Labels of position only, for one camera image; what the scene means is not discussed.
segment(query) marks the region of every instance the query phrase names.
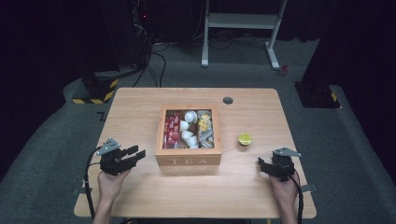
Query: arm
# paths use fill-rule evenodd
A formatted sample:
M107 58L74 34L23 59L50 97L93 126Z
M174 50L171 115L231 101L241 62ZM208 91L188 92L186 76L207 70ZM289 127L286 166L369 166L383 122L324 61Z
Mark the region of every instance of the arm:
M269 175L274 189L274 196L279 206L280 218L283 224L297 224L297 216L294 209L294 201L297 197L297 188L291 180L280 182ZM298 183L297 175L293 178Z
M122 182L131 170L125 171L119 175L108 175L104 172L99 173L99 193L100 199L96 209L93 224L110 223L111 209L117 196L120 194Z

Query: round object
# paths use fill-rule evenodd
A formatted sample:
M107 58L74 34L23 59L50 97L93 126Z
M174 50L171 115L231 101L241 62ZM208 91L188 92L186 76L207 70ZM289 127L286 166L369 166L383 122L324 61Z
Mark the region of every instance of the round object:
M244 146L248 146L251 143L252 137L248 133L241 133L239 134L239 143L241 143Z
M187 131L190 127L190 124L186 120L181 120L180 121L180 131Z
M193 135L194 135L194 133L186 130L186 131L181 132L181 139L186 140L186 139L192 137Z
M187 111L187 113L184 115L184 120L186 120L188 123L196 123L198 120L198 115L195 113L195 111Z
M189 147L193 145L198 145L198 137L197 136L191 136L187 139L184 139L184 141L187 143Z
M223 98L223 103L226 105L231 105L233 103L233 98L230 96L226 96Z

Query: dark curtain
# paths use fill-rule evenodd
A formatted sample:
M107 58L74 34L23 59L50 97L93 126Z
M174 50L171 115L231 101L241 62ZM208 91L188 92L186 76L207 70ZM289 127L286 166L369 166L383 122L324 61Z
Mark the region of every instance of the dark curtain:
M289 0L279 28L278 39L305 42L323 36L338 0Z
M338 0L289 0L277 39L305 42L321 38ZM211 0L211 12L276 14L281 0ZM249 30L254 34L270 32Z
M81 77L60 1L2 1L0 177L35 130L64 104L64 87Z
M375 153L396 182L396 14L393 1L340 1L302 83L343 88Z

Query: warning tape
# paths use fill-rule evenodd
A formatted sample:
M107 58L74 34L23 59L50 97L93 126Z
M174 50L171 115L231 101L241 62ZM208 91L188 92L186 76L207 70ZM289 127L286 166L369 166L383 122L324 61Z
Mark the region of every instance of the warning tape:
M85 105L85 104L96 104L96 105L100 105L100 104L105 104L108 103L111 99L111 97L114 94L114 90L116 89L117 83L119 82L118 79L112 81L109 85L108 90L104 90L102 91L102 95L104 95L104 97L94 97L94 98L73 98L72 101L74 104L77 105Z

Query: wooden box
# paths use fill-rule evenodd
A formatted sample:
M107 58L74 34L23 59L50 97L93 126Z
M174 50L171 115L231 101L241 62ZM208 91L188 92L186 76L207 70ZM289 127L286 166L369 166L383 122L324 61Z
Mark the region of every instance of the wooden box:
M160 166L219 165L221 151L216 105L162 106L155 152Z

